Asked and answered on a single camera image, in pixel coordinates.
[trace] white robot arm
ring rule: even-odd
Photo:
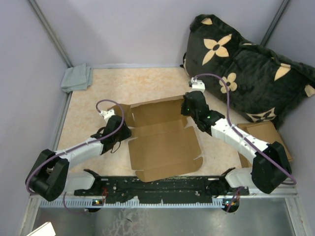
[[[233,169],[228,172],[225,179],[229,186],[257,187],[264,193],[271,193],[287,178],[285,172],[291,174],[284,147],[278,142],[269,144],[259,140],[231,124],[224,115],[209,110],[203,95],[205,86],[201,80],[192,78],[189,86],[191,91],[184,95],[182,115],[191,116],[202,132],[231,145],[253,164],[252,168]],[[265,159],[260,152],[268,155],[285,172]]]
[[[62,192],[92,187],[95,176],[91,173],[68,171],[90,158],[112,150],[117,142],[131,136],[131,130],[121,116],[115,115],[114,110],[101,111],[100,114],[104,116],[107,125],[84,142],[65,150],[53,152],[46,149],[40,153],[26,179],[27,190],[31,189],[46,200],[52,201]]]

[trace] gray wall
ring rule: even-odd
[[[282,0],[37,0],[74,65],[178,65],[189,25],[216,14],[260,43]]]
[[[66,66],[25,0],[0,2],[0,235],[20,228],[24,181],[53,138]]]
[[[315,66],[315,1],[293,0],[284,14],[268,47],[311,66]],[[297,190],[309,221],[315,217],[315,96],[293,111],[280,129],[281,136],[294,156],[293,173]],[[315,224],[311,224],[315,235]]]

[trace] folded towel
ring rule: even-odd
[[[68,68],[61,83],[61,90],[64,92],[87,90],[88,86],[92,85],[92,79],[92,69],[86,63]]]

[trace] cardboard box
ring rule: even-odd
[[[288,160],[289,161],[293,160],[292,156],[288,152],[286,146],[284,145],[284,142],[282,141],[280,135],[276,131],[272,122],[268,121],[268,122],[262,122],[262,123],[238,124],[237,127],[249,133],[250,135],[253,135],[255,138],[258,138],[270,144],[272,144],[274,141],[279,142],[280,144],[283,145]],[[245,156],[241,154],[239,154],[239,156],[240,156],[242,167],[252,166],[252,164],[246,159]]]
[[[203,158],[194,127],[181,115],[183,96],[132,105],[121,104],[133,140],[128,142],[131,167],[143,182],[199,170]],[[112,107],[121,115],[119,107]]]

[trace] black pillow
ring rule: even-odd
[[[215,15],[199,15],[190,25],[183,67],[190,77],[223,77],[232,109],[251,122],[271,120],[276,128],[304,98],[315,94],[315,68],[247,41]],[[226,101],[218,79],[200,79],[207,91]]]

